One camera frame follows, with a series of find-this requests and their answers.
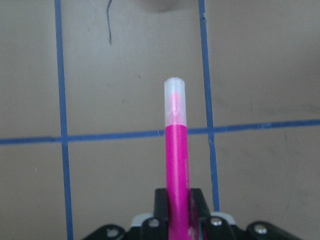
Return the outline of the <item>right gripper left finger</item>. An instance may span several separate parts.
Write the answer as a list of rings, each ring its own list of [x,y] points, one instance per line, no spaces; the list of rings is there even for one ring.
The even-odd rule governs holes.
[[[143,221],[140,240],[168,240],[169,239],[169,204],[167,190],[157,188],[154,191],[153,216]]]

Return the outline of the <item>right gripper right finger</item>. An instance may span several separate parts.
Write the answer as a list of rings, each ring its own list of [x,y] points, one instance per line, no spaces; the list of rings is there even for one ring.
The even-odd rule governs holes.
[[[235,240],[234,218],[227,213],[210,212],[203,192],[190,190],[191,227],[193,240]]]

